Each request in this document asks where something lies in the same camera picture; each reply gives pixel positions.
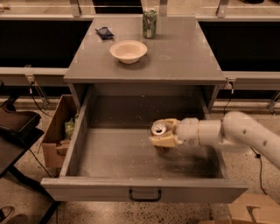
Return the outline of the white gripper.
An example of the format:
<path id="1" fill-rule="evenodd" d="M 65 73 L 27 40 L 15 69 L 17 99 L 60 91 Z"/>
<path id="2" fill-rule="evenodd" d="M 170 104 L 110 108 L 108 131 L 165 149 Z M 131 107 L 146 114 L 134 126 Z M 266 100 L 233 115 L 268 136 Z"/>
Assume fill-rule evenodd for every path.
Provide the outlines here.
<path id="1" fill-rule="evenodd" d="M 179 144 L 186 146 L 199 145 L 199 120 L 197 118 L 185 118 L 181 121 L 175 118 L 160 119 L 152 124 L 152 130 L 168 131 L 176 125 L 176 136 L 173 134 L 169 136 L 150 136 L 151 143 L 158 147 L 176 147 Z"/>

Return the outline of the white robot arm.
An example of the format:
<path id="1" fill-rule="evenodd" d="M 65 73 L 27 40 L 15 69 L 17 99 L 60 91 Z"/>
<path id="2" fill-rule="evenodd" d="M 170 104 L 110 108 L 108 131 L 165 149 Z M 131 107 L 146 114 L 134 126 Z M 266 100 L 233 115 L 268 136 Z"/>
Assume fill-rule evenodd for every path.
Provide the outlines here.
<path id="1" fill-rule="evenodd" d="M 150 128 L 150 141 L 165 148 L 211 146 L 221 151 L 245 151 L 252 147 L 280 168 L 280 136 L 240 111 L 230 111 L 221 120 L 157 120 Z"/>

